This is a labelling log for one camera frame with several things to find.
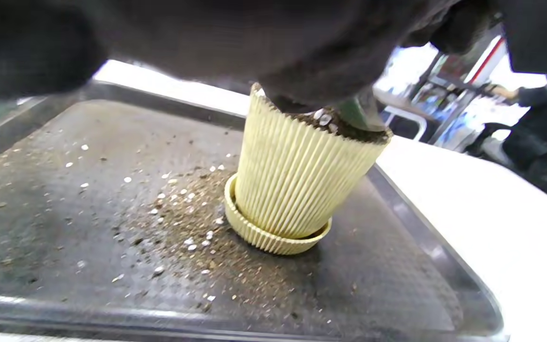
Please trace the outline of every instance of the white surface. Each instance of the white surface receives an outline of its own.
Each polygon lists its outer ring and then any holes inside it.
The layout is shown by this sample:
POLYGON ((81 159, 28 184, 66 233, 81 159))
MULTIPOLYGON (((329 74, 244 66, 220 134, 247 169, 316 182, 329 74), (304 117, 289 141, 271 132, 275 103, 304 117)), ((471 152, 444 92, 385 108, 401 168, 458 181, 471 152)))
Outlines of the white surface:
MULTIPOLYGON (((120 62, 98 79, 239 115, 249 104, 120 62)), ((377 164, 489 286, 511 341, 547 341, 547 195, 498 165, 399 137, 377 164)))

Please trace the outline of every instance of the dark sleeve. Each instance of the dark sleeve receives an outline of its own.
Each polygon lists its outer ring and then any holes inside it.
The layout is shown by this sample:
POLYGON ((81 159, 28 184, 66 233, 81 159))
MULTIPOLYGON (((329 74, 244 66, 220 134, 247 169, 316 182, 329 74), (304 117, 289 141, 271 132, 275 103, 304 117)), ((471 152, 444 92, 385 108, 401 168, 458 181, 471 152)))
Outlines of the dark sleeve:
POLYGON ((547 89, 543 87, 519 88, 517 104, 521 107, 532 107, 547 104, 547 89))

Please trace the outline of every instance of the person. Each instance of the person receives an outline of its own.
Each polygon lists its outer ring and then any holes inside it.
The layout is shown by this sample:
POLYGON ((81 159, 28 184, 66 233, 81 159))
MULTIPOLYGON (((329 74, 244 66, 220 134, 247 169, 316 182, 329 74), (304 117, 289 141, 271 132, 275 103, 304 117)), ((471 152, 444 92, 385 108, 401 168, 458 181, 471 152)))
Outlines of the person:
POLYGON ((547 85, 531 89, 520 87, 515 91, 495 85, 489 87, 489 91, 521 107, 530 107, 514 125, 529 134, 511 132, 501 145, 515 167, 527 169, 535 158, 547 152, 547 85))

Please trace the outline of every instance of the plant pot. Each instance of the plant pot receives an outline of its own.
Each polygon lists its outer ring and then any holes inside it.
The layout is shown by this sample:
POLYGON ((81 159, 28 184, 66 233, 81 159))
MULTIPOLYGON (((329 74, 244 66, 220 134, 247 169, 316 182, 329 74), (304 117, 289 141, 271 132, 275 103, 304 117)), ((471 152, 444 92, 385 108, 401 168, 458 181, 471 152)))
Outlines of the plant pot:
POLYGON ((250 95, 235 205, 269 234, 312 236, 373 166, 391 132, 375 133, 371 142, 346 138, 306 123, 307 115, 280 112, 260 90, 255 84, 250 95))

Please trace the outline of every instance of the soil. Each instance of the soil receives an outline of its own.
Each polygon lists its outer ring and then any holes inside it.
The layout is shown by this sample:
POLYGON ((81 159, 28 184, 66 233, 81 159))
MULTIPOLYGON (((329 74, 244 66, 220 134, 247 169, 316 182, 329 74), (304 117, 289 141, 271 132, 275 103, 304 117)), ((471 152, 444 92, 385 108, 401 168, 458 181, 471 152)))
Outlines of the soil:
POLYGON ((160 194, 145 209, 144 218, 133 223, 143 233, 131 243, 142 249, 145 257, 156 253, 164 265, 178 266, 175 277, 184 276, 191 281, 201 278, 211 284, 196 309, 210 311, 216 301, 211 303, 208 297, 222 295, 237 305, 259 308, 265 313, 282 309, 291 314, 288 296, 299 294, 295 294, 292 282, 287 281, 288 271, 275 257, 243 241, 226 221, 224 188, 234 173, 228 169, 211 171, 210 167, 196 167, 193 171, 170 175, 168 185, 161 189, 165 197, 161 199, 160 194), (161 223, 154 225, 153 221, 158 219, 161 223))
POLYGON ((391 131, 385 130, 382 132, 369 132, 369 131, 363 131, 359 130, 358 128, 355 128, 354 126, 345 123, 343 120, 341 120, 339 116, 339 111, 336 108, 332 107, 325 107, 322 109, 324 115, 330 115, 331 119, 330 122, 321 125, 321 120, 316 119, 320 115, 320 113, 313 112, 313 113, 306 113, 306 114, 287 114, 288 116, 292 117, 295 120, 301 121, 302 123, 306 123, 308 125, 311 125, 317 129, 320 130, 326 130, 327 132, 343 136, 348 139, 360 141, 361 143, 374 143, 376 145, 381 145, 383 143, 386 143, 389 138, 391 138, 391 131))

